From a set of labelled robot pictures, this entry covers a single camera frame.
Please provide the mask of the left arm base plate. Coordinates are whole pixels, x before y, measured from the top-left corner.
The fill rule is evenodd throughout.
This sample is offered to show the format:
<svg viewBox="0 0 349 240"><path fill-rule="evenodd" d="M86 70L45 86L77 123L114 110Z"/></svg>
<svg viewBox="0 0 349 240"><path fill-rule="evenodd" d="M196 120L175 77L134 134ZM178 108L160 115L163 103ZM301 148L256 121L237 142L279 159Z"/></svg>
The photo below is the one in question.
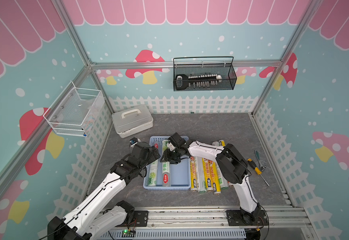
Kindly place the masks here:
<svg viewBox="0 0 349 240"><path fill-rule="evenodd" d="M128 228L146 227L149 211L134 211L133 216L126 218L126 226Z"/></svg>

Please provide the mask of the small green circuit board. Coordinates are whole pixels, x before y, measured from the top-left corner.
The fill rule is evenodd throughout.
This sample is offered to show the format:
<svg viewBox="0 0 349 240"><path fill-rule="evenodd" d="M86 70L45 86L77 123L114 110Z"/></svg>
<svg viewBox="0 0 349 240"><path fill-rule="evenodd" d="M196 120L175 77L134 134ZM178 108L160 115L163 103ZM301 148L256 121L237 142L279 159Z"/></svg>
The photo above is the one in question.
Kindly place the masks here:
<svg viewBox="0 0 349 240"><path fill-rule="evenodd" d="M135 235L136 235L136 231L129 229L129 230L123 230L121 237L122 238L134 238Z"/></svg>

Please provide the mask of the yellow blue-label wrap roll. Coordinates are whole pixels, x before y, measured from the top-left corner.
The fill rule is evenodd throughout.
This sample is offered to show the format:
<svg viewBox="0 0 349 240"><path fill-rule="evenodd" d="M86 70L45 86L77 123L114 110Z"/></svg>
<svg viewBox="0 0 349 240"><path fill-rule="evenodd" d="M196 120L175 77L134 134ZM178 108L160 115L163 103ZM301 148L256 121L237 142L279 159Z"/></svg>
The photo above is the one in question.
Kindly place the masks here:
<svg viewBox="0 0 349 240"><path fill-rule="evenodd" d="M210 167L210 176L211 176L211 180L212 180L213 193L215 195L220 195L221 189L220 189L220 182L219 182L219 178L218 178L218 171L217 171L216 163L209 160L209 167Z"/></svg>

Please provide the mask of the yellow black screwdriver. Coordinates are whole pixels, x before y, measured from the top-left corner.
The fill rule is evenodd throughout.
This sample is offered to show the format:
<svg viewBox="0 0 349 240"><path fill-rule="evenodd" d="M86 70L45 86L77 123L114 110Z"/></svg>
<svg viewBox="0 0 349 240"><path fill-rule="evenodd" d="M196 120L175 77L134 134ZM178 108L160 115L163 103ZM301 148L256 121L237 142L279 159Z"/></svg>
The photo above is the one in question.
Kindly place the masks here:
<svg viewBox="0 0 349 240"><path fill-rule="evenodd" d="M269 187L269 183L265 180L265 178L262 176L262 171L260 170L260 168L256 165L256 163L252 160L252 159L247 159L247 162L249 164L249 166L256 172L256 174L258 176L260 176L264 182L266 183L266 185Z"/></svg>

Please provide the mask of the light blue plastic basket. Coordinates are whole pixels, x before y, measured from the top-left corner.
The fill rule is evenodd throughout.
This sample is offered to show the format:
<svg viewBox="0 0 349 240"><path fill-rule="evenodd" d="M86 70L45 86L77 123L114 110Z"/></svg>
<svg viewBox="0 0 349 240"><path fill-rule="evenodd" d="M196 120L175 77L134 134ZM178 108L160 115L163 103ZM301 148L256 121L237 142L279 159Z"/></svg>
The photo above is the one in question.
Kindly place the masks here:
<svg viewBox="0 0 349 240"><path fill-rule="evenodd" d="M160 160L147 166L143 187L151 191L187 191L191 187L190 162L186 156L178 164Z"/></svg>

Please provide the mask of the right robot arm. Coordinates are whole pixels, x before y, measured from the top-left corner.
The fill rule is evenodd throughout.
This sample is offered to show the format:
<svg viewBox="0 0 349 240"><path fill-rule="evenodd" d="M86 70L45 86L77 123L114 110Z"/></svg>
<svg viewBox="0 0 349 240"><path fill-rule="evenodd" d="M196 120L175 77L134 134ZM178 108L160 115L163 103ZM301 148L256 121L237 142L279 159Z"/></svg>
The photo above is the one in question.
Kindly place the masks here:
<svg viewBox="0 0 349 240"><path fill-rule="evenodd" d="M243 220L253 223L258 219L262 206L250 186L248 161L235 146L213 146L191 139L186 141L178 133L174 133L168 138L168 147L163 151L160 162L178 164L183 156L200 157L215 162L223 177L234 186Z"/></svg>

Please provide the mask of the white plastic storage box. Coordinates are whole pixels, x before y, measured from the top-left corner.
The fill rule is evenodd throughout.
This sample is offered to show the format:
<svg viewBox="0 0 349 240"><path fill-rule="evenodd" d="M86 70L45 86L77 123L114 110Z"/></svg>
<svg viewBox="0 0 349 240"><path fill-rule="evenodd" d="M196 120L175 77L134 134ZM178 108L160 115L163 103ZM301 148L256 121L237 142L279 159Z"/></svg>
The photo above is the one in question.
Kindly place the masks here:
<svg viewBox="0 0 349 240"><path fill-rule="evenodd" d="M146 105L114 113L112 122L116 133L123 139L153 127L153 117Z"/></svg>

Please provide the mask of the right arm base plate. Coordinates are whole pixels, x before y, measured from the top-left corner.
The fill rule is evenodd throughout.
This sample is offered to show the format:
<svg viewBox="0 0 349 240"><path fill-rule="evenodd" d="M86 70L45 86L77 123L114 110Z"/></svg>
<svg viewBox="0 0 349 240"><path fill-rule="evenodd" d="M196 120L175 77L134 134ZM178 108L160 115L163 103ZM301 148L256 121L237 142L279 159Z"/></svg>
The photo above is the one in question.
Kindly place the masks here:
<svg viewBox="0 0 349 240"><path fill-rule="evenodd" d="M226 210L228 225L231 227L258 227L262 228L269 224L269 217L264 210L255 212L254 214L244 213L241 210Z"/></svg>

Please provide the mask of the green handled tool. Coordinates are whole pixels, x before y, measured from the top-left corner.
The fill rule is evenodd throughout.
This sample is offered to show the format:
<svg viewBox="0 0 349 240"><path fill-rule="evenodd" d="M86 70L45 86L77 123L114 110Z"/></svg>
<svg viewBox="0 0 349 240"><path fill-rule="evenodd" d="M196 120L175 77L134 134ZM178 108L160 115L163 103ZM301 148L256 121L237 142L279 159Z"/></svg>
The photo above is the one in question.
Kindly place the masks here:
<svg viewBox="0 0 349 240"><path fill-rule="evenodd" d="M259 169L263 172L266 169L266 166L261 163L259 151L255 150L254 153L255 153L256 159L258 161Z"/></svg>

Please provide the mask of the clear green wrap roll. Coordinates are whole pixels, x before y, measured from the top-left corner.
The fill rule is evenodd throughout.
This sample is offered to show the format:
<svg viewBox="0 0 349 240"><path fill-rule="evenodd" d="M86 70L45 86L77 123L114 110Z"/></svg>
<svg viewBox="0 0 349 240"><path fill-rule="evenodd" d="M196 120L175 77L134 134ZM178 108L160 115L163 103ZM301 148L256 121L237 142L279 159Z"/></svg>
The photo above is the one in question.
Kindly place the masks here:
<svg viewBox="0 0 349 240"><path fill-rule="evenodd" d="M196 176L197 176L197 191L199 193L205 193L205 178L204 178L204 170L203 170L203 160L200 157L195 157L195 165L196 165Z"/></svg>

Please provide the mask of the black socket bit holder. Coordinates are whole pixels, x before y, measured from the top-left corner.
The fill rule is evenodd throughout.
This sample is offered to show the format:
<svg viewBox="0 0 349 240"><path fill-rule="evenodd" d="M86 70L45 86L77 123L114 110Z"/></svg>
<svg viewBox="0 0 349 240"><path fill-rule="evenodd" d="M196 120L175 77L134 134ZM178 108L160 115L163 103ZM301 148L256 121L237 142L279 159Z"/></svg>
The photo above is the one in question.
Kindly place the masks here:
<svg viewBox="0 0 349 240"><path fill-rule="evenodd" d="M208 88L210 86L216 86L222 82L221 75L206 74L199 76L177 75L173 81L174 89L177 91L183 91L195 88Z"/></svg>

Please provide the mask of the yellow red wrap roll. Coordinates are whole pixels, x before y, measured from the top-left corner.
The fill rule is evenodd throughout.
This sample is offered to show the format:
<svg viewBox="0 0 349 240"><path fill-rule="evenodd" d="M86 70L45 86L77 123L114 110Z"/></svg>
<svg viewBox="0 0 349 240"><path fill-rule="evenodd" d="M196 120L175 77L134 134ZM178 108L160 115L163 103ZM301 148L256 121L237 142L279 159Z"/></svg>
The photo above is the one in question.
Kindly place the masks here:
<svg viewBox="0 0 349 240"><path fill-rule="evenodd" d="M194 157L190 157L190 176L191 176L191 191L197 191L197 175Z"/></svg>

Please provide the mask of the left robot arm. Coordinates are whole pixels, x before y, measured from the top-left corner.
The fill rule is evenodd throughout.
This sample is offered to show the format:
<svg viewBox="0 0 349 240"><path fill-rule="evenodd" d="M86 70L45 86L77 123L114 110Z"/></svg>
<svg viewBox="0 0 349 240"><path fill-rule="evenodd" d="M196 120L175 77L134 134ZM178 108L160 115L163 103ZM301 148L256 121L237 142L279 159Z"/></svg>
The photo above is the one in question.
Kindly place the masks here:
<svg viewBox="0 0 349 240"><path fill-rule="evenodd" d="M100 212L146 167L160 158L156 147L134 139L129 154L116 162L99 186L63 218L54 217L47 226L47 240L96 240L110 229L133 224L134 207L120 201L107 213Z"/></svg>

